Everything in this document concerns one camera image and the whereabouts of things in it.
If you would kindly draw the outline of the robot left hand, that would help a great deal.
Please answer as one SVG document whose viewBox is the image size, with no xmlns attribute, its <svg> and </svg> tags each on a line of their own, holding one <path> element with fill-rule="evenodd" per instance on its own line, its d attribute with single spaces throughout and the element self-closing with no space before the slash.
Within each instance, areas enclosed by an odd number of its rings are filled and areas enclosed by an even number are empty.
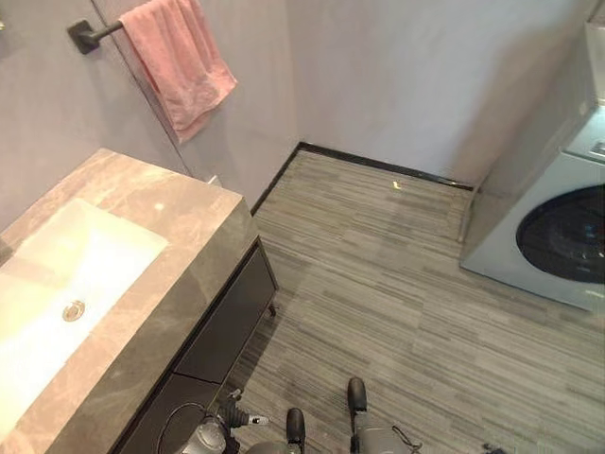
<svg viewBox="0 0 605 454">
<path fill-rule="evenodd" d="M 235 389 L 228 395 L 223 409 L 225 425 L 229 428 L 241 428 L 244 426 L 266 426 L 269 419 L 266 416 L 250 414 L 238 407 L 242 391 Z"/>
</svg>

